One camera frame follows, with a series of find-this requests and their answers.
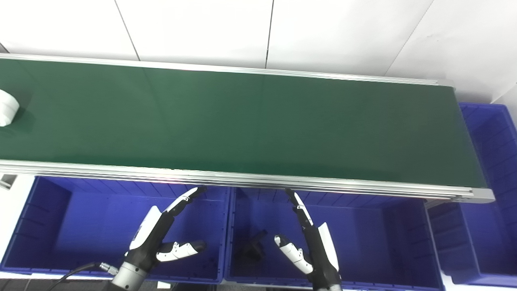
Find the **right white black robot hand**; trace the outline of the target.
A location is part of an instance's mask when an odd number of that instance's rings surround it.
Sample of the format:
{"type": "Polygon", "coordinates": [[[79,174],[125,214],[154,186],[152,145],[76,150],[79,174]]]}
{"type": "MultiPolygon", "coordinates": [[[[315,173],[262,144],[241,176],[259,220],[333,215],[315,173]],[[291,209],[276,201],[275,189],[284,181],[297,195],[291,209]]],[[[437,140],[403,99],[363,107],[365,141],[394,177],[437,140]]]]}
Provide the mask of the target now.
{"type": "Polygon", "coordinates": [[[291,263],[307,276],[314,291],[341,291],[342,279],[338,258],[327,223],[315,226],[299,195],[289,188],[286,188],[286,195],[292,203],[292,210],[301,226],[309,253],[305,254],[302,248],[296,247],[283,234],[275,235],[275,244],[291,263]]]}

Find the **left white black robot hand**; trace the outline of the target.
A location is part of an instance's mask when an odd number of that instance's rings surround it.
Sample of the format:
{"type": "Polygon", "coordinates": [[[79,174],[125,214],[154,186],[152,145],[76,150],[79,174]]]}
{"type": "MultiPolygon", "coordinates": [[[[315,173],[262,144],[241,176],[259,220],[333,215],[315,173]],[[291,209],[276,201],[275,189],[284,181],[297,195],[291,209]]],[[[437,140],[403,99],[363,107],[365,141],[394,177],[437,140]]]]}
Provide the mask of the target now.
{"type": "Polygon", "coordinates": [[[164,211],[152,206],[131,241],[122,266],[135,272],[150,273],[162,262],[179,260],[203,252],[207,248],[203,240],[164,243],[163,239],[186,205],[205,191],[207,186],[187,190],[164,211]]]}

